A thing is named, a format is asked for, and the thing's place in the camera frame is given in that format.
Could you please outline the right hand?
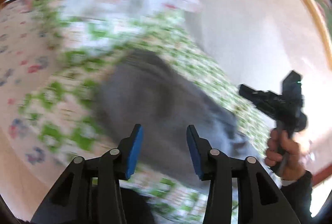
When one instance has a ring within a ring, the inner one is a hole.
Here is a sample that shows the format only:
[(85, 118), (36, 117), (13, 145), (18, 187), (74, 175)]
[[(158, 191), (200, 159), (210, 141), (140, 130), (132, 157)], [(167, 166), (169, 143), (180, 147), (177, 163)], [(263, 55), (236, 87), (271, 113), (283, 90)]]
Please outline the right hand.
[(273, 129), (267, 142), (265, 164), (273, 168), (282, 180), (296, 181), (306, 170), (300, 163), (300, 147), (286, 131)]

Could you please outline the dark sleeve right forearm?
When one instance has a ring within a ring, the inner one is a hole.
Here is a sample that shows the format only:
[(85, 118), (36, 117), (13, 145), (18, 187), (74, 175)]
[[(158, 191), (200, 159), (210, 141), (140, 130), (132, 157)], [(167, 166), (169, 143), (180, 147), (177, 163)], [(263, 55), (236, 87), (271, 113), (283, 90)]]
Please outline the dark sleeve right forearm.
[(312, 194), (312, 173), (305, 174), (296, 181), (282, 181), (281, 192), (284, 194), (301, 224), (312, 223), (310, 212)]

